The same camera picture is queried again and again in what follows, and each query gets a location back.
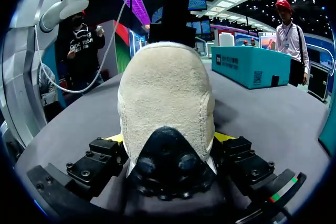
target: white shirt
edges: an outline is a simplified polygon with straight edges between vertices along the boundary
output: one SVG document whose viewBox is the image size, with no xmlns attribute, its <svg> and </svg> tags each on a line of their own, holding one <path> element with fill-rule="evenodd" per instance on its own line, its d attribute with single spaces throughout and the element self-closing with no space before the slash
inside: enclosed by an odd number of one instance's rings
<svg viewBox="0 0 336 224">
<path fill-rule="evenodd" d="M 306 45 L 305 37 L 303 35 L 303 31 L 301 27 L 299 27 L 299 31 L 301 35 L 303 63 L 305 66 L 304 72 L 308 73 L 309 58 L 308 58 L 308 53 L 307 53 L 307 45 Z M 292 59 L 301 61 L 297 25 L 290 23 L 288 26 L 286 26 L 285 24 L 282 23 L 281 25 L 277 27 L 277 42 L 275 44 L 275 51 L 283 52 L 284 54 L 291 55 Z"/>
</svg>

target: gray platform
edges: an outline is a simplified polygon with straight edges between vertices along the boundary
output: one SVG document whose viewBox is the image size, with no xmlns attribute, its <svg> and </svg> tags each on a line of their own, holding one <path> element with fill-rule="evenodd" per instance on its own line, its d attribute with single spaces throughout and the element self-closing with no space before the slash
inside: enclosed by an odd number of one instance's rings
<svg viewBox="0 0 336 224">
<path fill-rule="evenodd" d="M 205 64 L 216 98 L 216 131 L 244 136 L 266 161 L 275 162 L 275 173 L 289 168 L 303 172 L 307 180 L 287 204 L 297 210 L 320 181 L 329 158 L 318 143 L 328 107 L 291 85 L 247 90 L 211 71 Z M 16 171 L 28 190 L 34 190 L 26 172 L 36 165 L 53 163 L 66 172 L 65 164 L 75 162 L 96 137 L 120 133 L 117 91 L 121 76 L 116 76 L 84 95 L 53 119 L 23 152 Z M 92 202 L 111 208 L 110 191 L 118 190 L 113 178 L 100 197 Z"/>
</svg>

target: black face mask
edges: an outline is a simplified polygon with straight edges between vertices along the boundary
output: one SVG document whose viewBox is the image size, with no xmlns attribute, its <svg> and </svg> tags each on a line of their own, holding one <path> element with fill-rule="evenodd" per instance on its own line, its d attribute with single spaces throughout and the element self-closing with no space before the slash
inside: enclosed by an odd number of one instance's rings
<svg viewBox="0 0 336 224">
<path fill-rule="evenodd" d="M 75 17 L 72 19 L 72 26 L 79 27 L 83 23 L 83 17 Z"/>
</svg>

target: yellow pad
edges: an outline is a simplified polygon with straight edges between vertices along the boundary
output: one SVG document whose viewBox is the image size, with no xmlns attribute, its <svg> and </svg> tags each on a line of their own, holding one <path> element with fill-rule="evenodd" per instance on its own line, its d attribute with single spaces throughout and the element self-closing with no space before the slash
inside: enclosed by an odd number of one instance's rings
<svg viewBox="0 0 336 224">
<path fill-rule="evenodd" d="M 225 134 L 222 134 L 222 133 L 215 132 L 215 138 L 217 138 L 218 141 L 220 141 L 222 143 L 223 141 L 226 141 L 226 140 L 229 140 L 229 139 L 236 139 L 237 137 L 228 136 L 228 135 L 225 135 Z"/>
<path fill-rule="evenodd" d="M 215 132 L 215 137 L 220 142 L 223 142 L 223 141 L 226 141 L 226 140 L 229 140 L 229 139 L 236 139 L 237 138 L 237 137 L 228 136 L 228 135 L 218 133 L 218 132 Z M 122 141 L 123 141 L 123 137 L 122 137 L 121 134 L 111 136 L 111 137 L 107 137 L 107 138 L 104 138 L 104 139 L 105 140 L 112 140 L 112 141 L 118 142 L 119 144 L 122 143 Z"/>
<path fill-rule="evenodd" d="M 115 142 L 118 142 L 118 144 L 121 144 L 122 141 L 123 141 L 123 137 L 121 134 L 118 134 L 118 135 L 115 135 L 115 136 L 111 136 L 111 137 L 107 137 L 107 138 L 104 138 L 105 140 L 112 140 L 112 141 L 115 141 Z"/>
</svg>

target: red hard hat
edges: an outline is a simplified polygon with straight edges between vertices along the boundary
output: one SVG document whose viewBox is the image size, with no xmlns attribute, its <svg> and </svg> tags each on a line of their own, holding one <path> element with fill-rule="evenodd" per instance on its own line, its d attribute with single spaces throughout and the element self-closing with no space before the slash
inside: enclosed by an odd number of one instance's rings
<svg viewBox="0 0 336 224">
<path fill-rule="evenodd" d="M 278 8 L 279 5 L 289 9 L 290 13 L 292 14 L 292 8 L 290 7 L 290 4 L 288 3 L 287 0 L 277 0 L 277 2 L 275 3 L 275 6 Z"/>
</svg>

